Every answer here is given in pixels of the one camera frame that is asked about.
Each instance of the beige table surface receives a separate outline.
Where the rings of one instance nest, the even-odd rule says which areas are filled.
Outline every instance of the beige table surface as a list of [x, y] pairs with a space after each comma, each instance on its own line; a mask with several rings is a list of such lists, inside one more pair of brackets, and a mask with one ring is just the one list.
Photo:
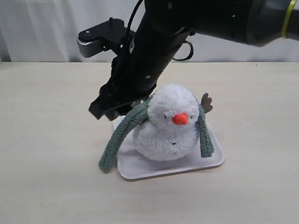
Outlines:
[[208, 92], [214, 169], [126, 182], [98, 169], [112, 122], [88, 107], [109, 63], [0, 63], [0, 224], [299, 223], [299, 63], [173, 63]]

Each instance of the plush snowman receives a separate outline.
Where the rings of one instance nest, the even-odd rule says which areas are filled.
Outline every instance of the plush snowman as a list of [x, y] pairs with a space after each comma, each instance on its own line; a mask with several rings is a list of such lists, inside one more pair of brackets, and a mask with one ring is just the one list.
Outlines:
[[201, 104], [184, 86], [169, 84], [133, 108], [117, 126], [99, 162], [102, 171], [111, 170], [117, 152], [133, 131], [133, 143], [144, 157], [172, 161], [190, 153], [200, 140], [201, 156], [211, 157], [214, 147], [205, 121], [212, 99], [204, 94]]

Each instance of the white tray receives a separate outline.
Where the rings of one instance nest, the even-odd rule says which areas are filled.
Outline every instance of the white tray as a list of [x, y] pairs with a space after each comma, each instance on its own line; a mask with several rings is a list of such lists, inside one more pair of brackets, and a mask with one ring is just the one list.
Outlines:
[[[123, 118], [124, 116], [120, 116], [115, 120], [114, 129], [116, 129]], [[194, 150], [182, 159], [167, 162], [152, 161], [134, 149], [132, 132], [130, 132], [123, 141], [117, 154], [118, 172], [126, 180], [138, 180], [213, 168], [221, 165], [225, 160], [225, 155], [208, 121], [206, 121], [206, 125], [214, 145], [212, 157], [202, 158], [200, 156], [198, 143]]]

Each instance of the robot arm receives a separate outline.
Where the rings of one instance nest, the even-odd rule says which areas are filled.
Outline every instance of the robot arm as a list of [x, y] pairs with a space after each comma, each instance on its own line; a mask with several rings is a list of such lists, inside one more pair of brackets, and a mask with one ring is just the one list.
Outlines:
[[189, 35], [196, 33], [262, 47], [280, 37], [299, 40], [296, 0], [144, 0], [145, 13], [136, 32], [110, 18], [79, 33], [84, 57], [112, 50], [111, 77], [89, 111], [100, 119], [126, 115], [146, 99]]

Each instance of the wall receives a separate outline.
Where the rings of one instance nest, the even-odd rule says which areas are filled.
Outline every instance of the wall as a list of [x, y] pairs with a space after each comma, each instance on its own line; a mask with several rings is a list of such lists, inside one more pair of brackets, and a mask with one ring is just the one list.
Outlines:
[[[13, 62], [110, 62], [113, 52], [83, 58], [78, 33], [120, 18], [127, 24], [137, 0], [0, 0], [0, 58]], [[144, 13], [139, 8], [136, 30]], [[299, 62], [299, 42], [279, 39], [263, 48], [241, 45], [203, 35], [188, 38], [194, 44], [192, 62], [289, 61]], [[176, 58], [189, 53], [183, 46]]]

